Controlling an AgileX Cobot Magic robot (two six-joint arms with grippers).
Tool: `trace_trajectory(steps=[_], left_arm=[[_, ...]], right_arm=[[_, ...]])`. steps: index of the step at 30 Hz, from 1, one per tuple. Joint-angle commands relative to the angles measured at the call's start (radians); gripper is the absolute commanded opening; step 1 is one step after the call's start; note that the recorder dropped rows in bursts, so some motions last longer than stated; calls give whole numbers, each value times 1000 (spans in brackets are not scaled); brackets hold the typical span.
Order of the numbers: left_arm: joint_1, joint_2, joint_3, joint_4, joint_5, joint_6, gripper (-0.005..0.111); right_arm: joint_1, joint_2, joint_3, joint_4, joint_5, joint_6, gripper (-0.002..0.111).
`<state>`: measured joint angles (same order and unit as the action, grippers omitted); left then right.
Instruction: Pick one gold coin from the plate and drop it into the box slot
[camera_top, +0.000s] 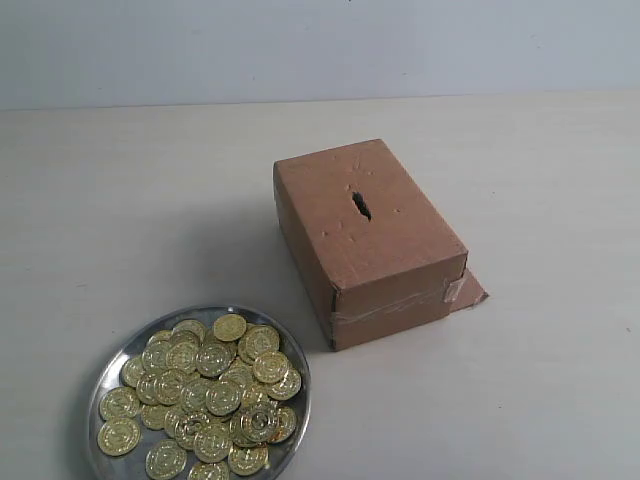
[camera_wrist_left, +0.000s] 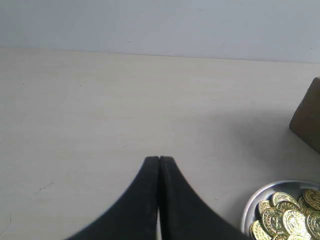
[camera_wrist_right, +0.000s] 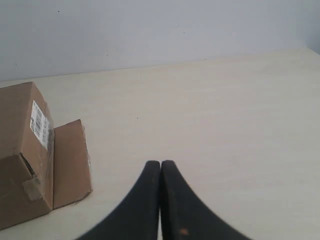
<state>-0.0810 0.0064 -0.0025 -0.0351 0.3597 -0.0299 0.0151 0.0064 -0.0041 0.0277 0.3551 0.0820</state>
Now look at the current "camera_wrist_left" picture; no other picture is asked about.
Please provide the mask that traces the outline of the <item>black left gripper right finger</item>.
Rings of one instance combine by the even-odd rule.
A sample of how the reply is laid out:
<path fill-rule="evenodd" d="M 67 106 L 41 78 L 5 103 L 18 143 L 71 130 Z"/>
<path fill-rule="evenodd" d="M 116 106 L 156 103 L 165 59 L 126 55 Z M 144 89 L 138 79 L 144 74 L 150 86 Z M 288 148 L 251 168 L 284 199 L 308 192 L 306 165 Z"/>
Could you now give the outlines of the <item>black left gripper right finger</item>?
<path fill-rule="evenodd" d="M 159 159 L 159 216 L 163 240 L 246 240 L 192 189 L 173 157 Z"/>

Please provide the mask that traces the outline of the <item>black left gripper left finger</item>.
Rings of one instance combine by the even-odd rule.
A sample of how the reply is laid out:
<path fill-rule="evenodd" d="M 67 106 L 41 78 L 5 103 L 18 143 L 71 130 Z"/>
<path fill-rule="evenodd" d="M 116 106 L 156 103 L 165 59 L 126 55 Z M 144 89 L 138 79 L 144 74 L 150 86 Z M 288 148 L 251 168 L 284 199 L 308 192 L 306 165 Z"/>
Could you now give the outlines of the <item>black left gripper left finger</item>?
<path fill-rule="evenodd" d="M 69 240 L 155 240 L 160 159 L 146 157 L 121 197 Z"/>

